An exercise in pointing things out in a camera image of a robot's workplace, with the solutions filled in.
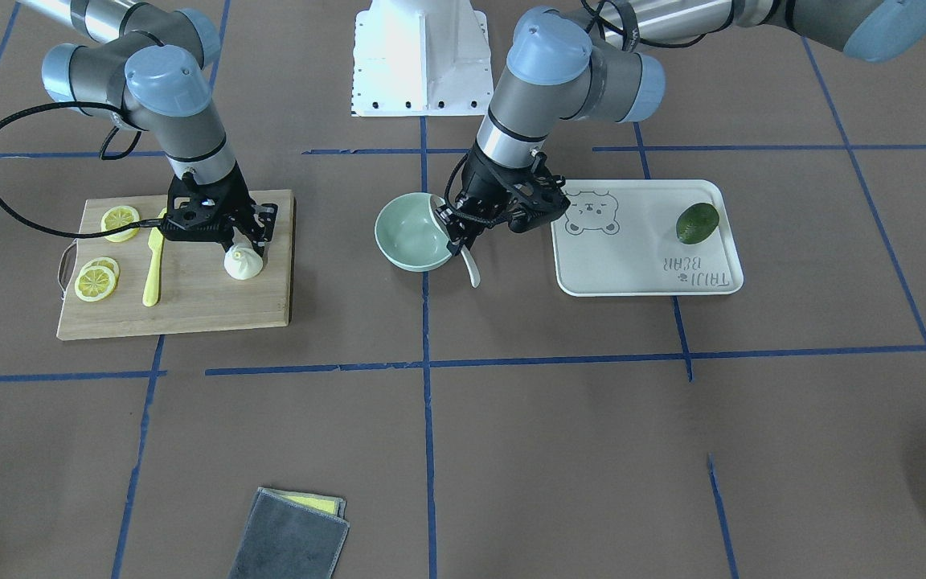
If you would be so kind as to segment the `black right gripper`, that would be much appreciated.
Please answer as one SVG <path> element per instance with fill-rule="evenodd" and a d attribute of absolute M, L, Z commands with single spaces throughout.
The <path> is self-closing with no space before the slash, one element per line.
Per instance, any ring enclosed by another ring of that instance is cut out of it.
<path fill-rule="evenodd" d="M 190 172 L 173 177 L 158 230 L 170 241 L 218 243 L 225 253 L 248 239 L 264 259 L 277 216 L 278 205 L 251 198 L 236 166 L 216 183 L 199 184 Z"/>

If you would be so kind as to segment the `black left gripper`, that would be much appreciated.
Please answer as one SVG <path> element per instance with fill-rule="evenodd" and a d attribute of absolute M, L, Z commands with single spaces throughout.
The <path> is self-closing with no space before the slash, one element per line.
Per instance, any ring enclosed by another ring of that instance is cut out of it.
<path fill-rule="evenodd" d="M 473 249 L 482 232 L 507 224 L 514 233 L 526 233 L 559 219 L 571 206 L 563 193 L 566 179 L 553 175 L 547 154 L 529 155 L 522 167 L 509 168 L 494 162 L 473 144 L 453 168 L 447 188 L 462 173 L 461 189 L 452 201 L 440 206 L 452 257 L 461 248 Z"/>

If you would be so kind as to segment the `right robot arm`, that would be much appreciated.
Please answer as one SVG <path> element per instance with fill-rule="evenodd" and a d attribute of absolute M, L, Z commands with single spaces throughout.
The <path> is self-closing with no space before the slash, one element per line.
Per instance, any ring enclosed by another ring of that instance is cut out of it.
<path fill-rule="evenodd" d="M 56 45 L 44 56 L 47 94 L 118 129 L 153 134 L 164 150 L 174 177 L 162 235 L 228 250 L 239 233 L 264 254 L 278 207 L 251 198 L 203 76 L 222 47 L 208 16 L 136 1 L 31 1 L 29 7 L 92 40 Z"/>

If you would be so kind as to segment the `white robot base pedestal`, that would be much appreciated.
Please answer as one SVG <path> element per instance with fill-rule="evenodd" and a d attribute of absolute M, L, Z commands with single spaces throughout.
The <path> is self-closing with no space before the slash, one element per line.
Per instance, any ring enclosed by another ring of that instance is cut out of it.
<path fill-rule="evenodd" d="M 485 114 L 491 47 L 486 14 L 473 3 L 372 1 L 354 32 L 354 117 Z"/>

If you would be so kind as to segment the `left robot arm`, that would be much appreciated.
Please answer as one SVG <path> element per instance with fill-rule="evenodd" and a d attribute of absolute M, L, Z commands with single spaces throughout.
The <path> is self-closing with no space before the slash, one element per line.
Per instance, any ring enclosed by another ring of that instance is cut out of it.
<path fill-rule="evenodd" d="M 666 76 L 648 48 L 688 48 L 732 26 L 760 25 L 882 63 L 926 34 L 926 1 L 584 1 L 570 12 L 528 10 L 475 142 L 449 176 L 459 191 L 432 212 L 449 254 L 499 224 L 525 233 L 566 212 L 565 179 L 547 169 L 545 140 L 559 121 L 653 115 Z"/>

